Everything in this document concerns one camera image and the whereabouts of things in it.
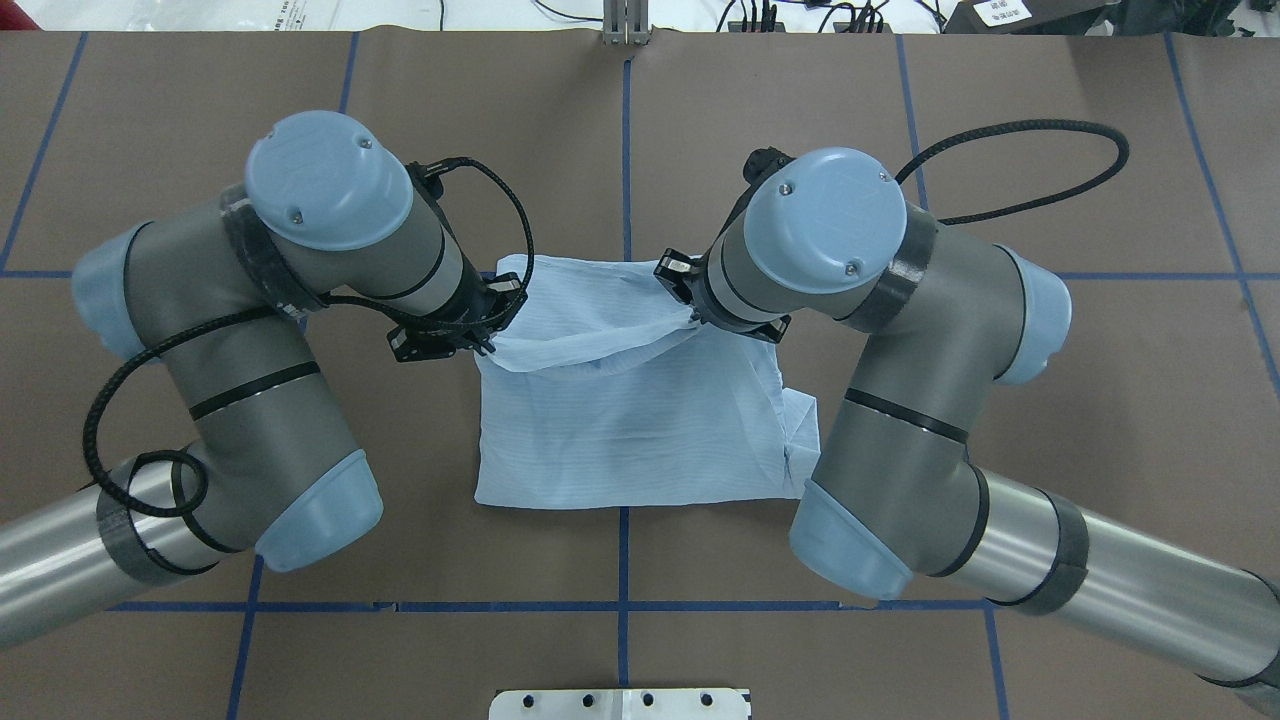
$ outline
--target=light blue towel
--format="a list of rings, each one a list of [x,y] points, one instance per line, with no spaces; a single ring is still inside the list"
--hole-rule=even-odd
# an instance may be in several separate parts
[[[691,322],[654,265],[536,258],[525,307],[497,352],[476,356],[476,502],[800,497],[818,461],[817,401],[782,387],[772,345]]]

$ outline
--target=round blue cap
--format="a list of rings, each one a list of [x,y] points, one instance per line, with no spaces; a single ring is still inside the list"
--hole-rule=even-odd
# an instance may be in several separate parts
[[[746,250],[765,275],[809,295],[870,282],[906,233],[906,200],[874,158],[847,147],[806,152],[751,196]]]
[[[996,382],[1006,386],[1025,383],[1048,365],[1048,356],[1062,350],[1071,329],[1071,293],[1062,278],[997,245],[1014,259],[1023,277],[1023,341],[1014,361]]]
[[[413,187],[365,126],[340,113],[289,115],[257,141],[244,191],[266,227],[312,250],[357,250],[404,222]]]
[[[72,297],[81,320],[102,338],[104,347],[123,360],[145,350],[124,299],[124,265],[133,238],[147,224],[133,225],[90,250],[72,270]]]
[[[791,523],[791,551],[814,573],[876,600],[896,598],[911,580],[911,569],[812,479]]]
[[[266,566],[288,573],[347,547],[383,516],[378,483],[357,450],[321,475],[257,539]]]

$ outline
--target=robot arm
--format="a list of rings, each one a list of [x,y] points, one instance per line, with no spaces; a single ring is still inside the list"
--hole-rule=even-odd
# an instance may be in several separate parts
[[[913,573],[1166,657],[1280,717],[1280,585],[970,465],[993,383],[1066,338],[1066,287],[909,205],[874,159],[758,150],[699,259],[658,279],[704,320],[777,342],[812,307],[870,337],[791,528],[810,569],[890,600]]]
[[[131,497],[92,484],[0,528],[0,647],[251,546],[273,570],[301,568],[378,523],[365,454],[296,320],[329,302],[365,302],[328,295],[348,286],[453,328],[397,328],[397,359],[492,348],[489,333],[524,291],[513,275],[486,283],[462,254],[429,192],[434,182],[438,196],[442,169],[411,167],[411,176],[358,122],[302,113],[253,147],[243,186],[138,225],[77,265],[77,309],[125,359],[215,318],[256,319],[164,352],[200,432],[186,448],[193,460],[142,455],[110,473]],[[264,305],[276,311],[252,315]],[[198,505],[195,468],[207,482]],[[172,510],[182,505],[197,506]]]

